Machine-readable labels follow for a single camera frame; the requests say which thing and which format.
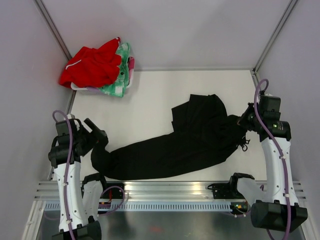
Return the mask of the black trousers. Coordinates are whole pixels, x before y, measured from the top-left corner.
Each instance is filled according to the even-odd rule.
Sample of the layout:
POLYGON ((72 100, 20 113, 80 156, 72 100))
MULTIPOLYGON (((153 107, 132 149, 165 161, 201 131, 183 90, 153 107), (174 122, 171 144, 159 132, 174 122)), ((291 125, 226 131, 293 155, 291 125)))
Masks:
POLYGON ((239 116, 228 115, 215 94, 192 94, 171 112, 170 134, 111 152, 98 143, 91 152, 92 167, 120 181, 162 179, 221 164, 239 147, 248 149, 247 130, 238 125, 239 116))

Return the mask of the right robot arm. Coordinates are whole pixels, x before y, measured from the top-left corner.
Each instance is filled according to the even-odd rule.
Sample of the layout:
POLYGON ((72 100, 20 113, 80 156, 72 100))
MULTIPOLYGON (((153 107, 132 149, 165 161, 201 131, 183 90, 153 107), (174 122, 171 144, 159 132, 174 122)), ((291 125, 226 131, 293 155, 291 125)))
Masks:
POLYGON ((247 201, 255 228, 291 233, 307 220, 308 211, 299 205, 295 193, 290 163, 291 127, 280 120, 280 105, 279 97, 262 95, 257 104, 248 104, 239 120, 240 126, 259 135, 265 158, 266 191, 246 173, 234 173, 227 190, 233 198, 243 196, 247 201))

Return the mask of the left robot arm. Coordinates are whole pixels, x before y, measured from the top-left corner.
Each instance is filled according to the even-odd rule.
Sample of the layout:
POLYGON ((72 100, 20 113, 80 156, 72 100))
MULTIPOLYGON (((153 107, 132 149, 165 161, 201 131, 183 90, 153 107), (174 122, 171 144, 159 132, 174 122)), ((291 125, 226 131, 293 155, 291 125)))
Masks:
POLYGON ((98 143, 107 143, 104 130, 89 118, 77 118, 55 124, 48 159, 53 167, 59 193, 60 215, 58 233, 53 240, 100 240, 102 228, 98 221, 99 200, 109 193, 104 176, 94 173, 80 179, 81 157, 98 143))

